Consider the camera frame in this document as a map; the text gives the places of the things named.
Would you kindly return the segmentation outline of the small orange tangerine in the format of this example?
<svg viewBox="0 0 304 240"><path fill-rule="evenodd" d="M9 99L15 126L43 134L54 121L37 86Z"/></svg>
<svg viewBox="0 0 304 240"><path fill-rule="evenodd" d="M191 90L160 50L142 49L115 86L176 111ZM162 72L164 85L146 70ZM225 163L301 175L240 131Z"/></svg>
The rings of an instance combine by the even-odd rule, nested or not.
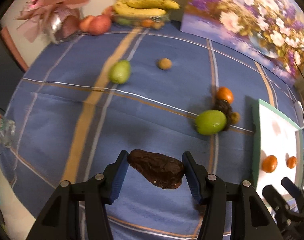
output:
<svg viewBox="0 0 304 240"><path fill-rule="evenodd" d="M290 169L295 168L297 165L297 158L295 156L289 157L287 160L287 167Z"/></svg>

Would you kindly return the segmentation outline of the dark wrinkled fruit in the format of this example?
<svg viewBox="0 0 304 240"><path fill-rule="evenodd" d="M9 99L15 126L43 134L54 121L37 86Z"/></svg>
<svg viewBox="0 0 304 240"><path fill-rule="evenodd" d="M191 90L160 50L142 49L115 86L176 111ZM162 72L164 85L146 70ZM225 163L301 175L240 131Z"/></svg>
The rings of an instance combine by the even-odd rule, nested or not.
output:
<svg viewBox="0 0 304 240"><path fill-rule="evenodd" d="M277 157L274 155L267 156L261 165L261 169L266 173L272 173L277 168Z"/></svg>

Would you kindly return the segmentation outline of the dark brown avocado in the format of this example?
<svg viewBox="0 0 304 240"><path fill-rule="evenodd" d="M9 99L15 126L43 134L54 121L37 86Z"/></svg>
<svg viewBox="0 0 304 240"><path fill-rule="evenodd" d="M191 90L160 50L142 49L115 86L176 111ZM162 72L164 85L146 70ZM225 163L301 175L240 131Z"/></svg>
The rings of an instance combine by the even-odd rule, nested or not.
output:
<svg viewBox="0 0 304 240"><path fill-rule="evenodd" d="M135 149L129 153L127 161L156 187L172 190L181 186L185 174L183 163L173 157Z"/></svg>

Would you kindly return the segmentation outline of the green apple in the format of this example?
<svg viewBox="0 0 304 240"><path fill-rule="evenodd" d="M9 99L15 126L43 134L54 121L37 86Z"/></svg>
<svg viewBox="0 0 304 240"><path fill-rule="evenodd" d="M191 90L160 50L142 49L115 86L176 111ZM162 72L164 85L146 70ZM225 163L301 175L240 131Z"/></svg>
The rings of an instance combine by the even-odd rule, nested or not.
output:
<svg viewBox="0 0 304 240"><path fill-rule="evenodd" d="M217 134L227 124L225 114L219 110L207 110L199 114L195 119L195 129L201 135Z"/></svg>

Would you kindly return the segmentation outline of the dark pine cone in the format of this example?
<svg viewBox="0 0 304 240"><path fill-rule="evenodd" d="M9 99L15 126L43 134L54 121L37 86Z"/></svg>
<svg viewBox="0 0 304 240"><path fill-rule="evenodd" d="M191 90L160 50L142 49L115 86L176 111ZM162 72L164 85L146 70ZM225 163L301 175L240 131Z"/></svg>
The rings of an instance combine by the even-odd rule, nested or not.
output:
<svg viewBox="0 0 304 240"><path fill-rule="evenodd" d="M232 107L231 105L224 99L216 99L214 106L212 107L214 110L221 111L226 117L226 125L223 131L228 131L230 129L230 125L232 124Z"/></svg>

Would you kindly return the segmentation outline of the large orange tangerine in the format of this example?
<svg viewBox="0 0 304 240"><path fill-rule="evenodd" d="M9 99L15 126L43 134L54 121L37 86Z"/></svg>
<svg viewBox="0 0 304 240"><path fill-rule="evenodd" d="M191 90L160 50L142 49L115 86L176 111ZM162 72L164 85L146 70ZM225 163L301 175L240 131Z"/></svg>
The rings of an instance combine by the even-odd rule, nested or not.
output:
<svg viewBox="0 0 304 240"><path fill-rule="evenodd" d="M234 94L227 87L219 87L215 94L215 98L218 100L225 100L229 104L232 104L234 101Z"/></svg>

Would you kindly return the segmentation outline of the green mango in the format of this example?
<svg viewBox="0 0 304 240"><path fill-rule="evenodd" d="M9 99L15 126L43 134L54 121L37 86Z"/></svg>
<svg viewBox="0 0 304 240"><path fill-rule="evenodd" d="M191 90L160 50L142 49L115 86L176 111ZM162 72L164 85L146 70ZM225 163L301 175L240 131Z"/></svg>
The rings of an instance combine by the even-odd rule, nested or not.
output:
<svg viewBox="0 0 304 240"><path fill-rule="evenodd" d="M130 76L131 64L127 60L118 61L111 67L109 72L109 80L118 85L126 83Z"/></svg>

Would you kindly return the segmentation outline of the white tray green rim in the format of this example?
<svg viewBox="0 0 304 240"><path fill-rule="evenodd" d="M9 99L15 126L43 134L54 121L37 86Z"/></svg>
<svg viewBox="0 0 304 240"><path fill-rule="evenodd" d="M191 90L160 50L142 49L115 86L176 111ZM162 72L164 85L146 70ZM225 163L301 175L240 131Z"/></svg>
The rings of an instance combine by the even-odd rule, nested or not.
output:
<svg viewBox="0 0 304 240"><path fill-rule="evenodd" d="M304 182L304 149L301 128L288 116L262 99L252 104L253 123L255 126L253 146L253 187L260 197L267 185L272 185L285 200L293 197L281 185L281 180L288 177L297 187ZM269 156L277 157L277 168L272 173L261 169L263 160ZM289 157L297 158L297 165L287 167Z"/></svg>

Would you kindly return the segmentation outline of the white power strip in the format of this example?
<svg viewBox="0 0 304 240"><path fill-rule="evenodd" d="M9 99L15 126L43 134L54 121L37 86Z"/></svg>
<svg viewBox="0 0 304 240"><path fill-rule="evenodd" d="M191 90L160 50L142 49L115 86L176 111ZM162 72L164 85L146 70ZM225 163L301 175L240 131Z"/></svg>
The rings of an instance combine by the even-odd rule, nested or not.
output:
<svg viewBox="0 0 304 240"><path fill-rule="evenodd" d="M304 117L303 117L304 111L303 111L302 104L300 101L296 101L294 103L294 109L296 112L296 117L298 119L299 127L304 128Z"/></svg>

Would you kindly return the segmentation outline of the clear glass mug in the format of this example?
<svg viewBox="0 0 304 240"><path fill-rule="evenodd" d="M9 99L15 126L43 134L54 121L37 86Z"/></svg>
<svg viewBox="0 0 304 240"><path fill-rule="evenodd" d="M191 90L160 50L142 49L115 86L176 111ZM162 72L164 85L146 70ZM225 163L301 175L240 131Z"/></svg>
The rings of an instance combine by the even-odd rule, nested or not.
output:
<svg viewBox="0 0 304 240"><path fill-rule="evenodd" d="M15 137L15 131L15 122L0 115L0 146L10 148Z"/></svg>

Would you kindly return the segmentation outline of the peach coloured apple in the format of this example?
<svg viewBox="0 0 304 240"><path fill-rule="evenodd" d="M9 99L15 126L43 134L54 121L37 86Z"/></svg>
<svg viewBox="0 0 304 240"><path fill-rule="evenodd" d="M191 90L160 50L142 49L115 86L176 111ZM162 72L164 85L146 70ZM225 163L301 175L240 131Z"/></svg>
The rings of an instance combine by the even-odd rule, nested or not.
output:
<svg viewBox="0 0 304 240"><path fill-rule="evenodd" d="M93 15L89 15L89 16L86 16L85 18L83 18L79 23L79 29L82 32L87 33L89 31L90 23L92 22L92 20L94 18L95 17Z"/></svg>

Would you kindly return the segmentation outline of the glass fruit bowl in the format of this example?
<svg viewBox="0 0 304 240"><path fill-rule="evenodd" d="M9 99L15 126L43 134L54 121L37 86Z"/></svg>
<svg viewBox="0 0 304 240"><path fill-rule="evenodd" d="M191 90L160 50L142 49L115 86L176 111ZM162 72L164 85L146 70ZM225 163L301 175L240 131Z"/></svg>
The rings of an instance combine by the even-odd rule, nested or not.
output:
<svg viewBox="0 0 304 240"><path fill-rule="evenodd" d="M167 12L161 16L131 16L131 15L119 15L113 14L112 20L115 24L126 27L143 27L149 29L159 30L167 22L170 21L170 13Z"/></svg>

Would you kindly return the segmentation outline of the lower yellow banana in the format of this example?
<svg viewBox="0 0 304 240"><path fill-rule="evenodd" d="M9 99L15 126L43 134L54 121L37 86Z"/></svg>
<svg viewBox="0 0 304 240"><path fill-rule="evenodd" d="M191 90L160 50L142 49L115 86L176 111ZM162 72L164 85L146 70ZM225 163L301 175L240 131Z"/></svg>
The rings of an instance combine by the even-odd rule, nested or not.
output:
<svg viewBox="0 0 304 240"><path fill-rule="evenodd" d="M166 15L167 12L163 9L153 8L153 9L136 9L129 7L127 4L118 2L115 3L113 6L113 10L116 14L122 16L130 16L130 17L159 17Z"/></svg>

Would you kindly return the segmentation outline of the yellow banana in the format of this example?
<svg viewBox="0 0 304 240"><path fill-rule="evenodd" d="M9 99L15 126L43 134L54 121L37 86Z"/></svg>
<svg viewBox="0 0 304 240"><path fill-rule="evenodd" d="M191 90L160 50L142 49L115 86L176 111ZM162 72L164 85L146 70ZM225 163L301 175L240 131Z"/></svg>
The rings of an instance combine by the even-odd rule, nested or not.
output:
<svg viewBox="0 0 304 240"><path fill-rule="evenodd" d="M135 9L178 10L180 5L172 0L126 0L126 4Z"/></svg>
<svg viewBox="0 0 304 240"><path fill-rule="evenodd" d="M122 16L130 16L130 17L159 17L166 15L167 12L163 9L153 8L153 9L136 9L129 7L127 4L118 2L115 3L113 6L113 10L116 14Z"/></svg>

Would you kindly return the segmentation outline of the upper yellow banana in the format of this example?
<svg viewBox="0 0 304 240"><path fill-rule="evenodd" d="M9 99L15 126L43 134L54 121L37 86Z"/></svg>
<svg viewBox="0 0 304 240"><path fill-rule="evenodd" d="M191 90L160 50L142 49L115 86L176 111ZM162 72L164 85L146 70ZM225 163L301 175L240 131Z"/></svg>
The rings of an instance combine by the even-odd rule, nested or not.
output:
<svg viewBox="0 0 304 240"><path fill-rule="evenodd" d="M172 0L126 0L126 4L135 9L178 10L180 5Z"/></svg>

